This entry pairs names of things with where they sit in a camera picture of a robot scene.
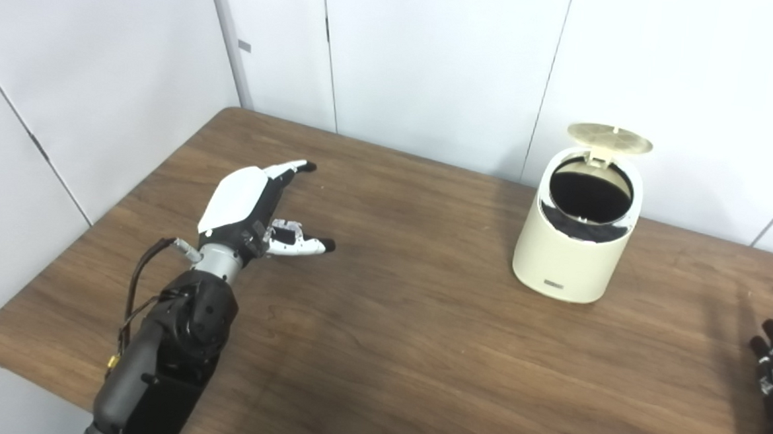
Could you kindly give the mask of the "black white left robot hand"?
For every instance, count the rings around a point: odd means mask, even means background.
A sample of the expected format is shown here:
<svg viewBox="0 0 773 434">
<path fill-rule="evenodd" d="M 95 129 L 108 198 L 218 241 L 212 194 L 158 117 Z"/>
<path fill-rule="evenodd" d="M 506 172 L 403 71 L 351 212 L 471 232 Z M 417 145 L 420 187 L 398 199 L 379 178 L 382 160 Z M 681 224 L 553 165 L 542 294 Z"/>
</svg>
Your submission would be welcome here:
<svg viewBox="0 0 773 434">
<path fill-rule="evenodd" d="M 245 267 L 264 256 L 316 256 L 336 250 L 331 238 L 305 234 L 297 221 L 275 219 L 285 188 L 300 173 L 317 169 L 311 161 L 248 166 L 220 181 L 198 222 L 198 270 L 209 263 Z"/>
</svg>

